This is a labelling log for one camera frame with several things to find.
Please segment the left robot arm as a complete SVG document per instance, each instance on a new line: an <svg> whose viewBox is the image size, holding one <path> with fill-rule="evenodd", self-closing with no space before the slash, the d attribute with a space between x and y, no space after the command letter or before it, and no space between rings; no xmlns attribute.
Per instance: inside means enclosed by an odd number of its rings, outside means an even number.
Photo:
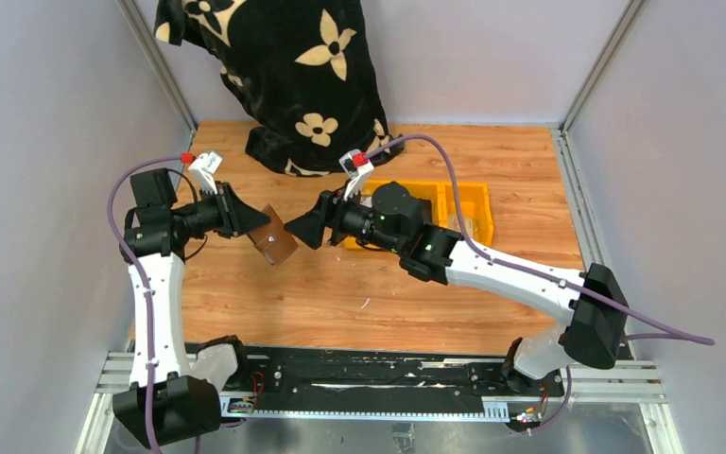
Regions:
<svg viewBox="0 0 726 454"><path fill-rule="evenodd" d="M247 350L237 336L208 340L194 360L188 357L182 323L187 243L209 232L241 236L270 222L224 182L216 192L177 208L169 173L167 167L127 171L119 180L130 182L135 205L122 227L108 217L128 264L139 338L130 387L114 396L113 411L153 453L221 428L220 393L242 390L251 381Z"/></svg>

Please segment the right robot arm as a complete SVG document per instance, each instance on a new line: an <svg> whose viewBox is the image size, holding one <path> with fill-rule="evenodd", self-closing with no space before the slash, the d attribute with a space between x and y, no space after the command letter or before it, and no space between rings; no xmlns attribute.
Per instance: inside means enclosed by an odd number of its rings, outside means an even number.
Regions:
<svg viewBox="0 0 726 454"><path fill-rule="evenodd" d="M598 264L586 272L547 267L491 250L432 223L427 203L391 182L369 205L343 190L323 191L314 207L285 224L312 249L329 233L331 245L351 237L400 258L425 282L478 288L546 313L555 324L515 340L502 368L508 391L526 394L548 373L572 363L598 370L615 366L628 306L613 272Z"/></svg>

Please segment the brown leather card holder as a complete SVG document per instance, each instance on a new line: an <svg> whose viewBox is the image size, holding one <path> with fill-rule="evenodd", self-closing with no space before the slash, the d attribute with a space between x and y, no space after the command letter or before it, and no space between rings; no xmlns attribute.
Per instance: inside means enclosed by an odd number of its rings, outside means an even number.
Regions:
<svg viewBox="0 0 726 454"><path fill-rule="evenodd" d="M294 254L299 245L293 235L285 230L285 224L271 205L267 205L262 212L269 217L269 223L251 231L247 237L267 262L276 266Z"/></svg>

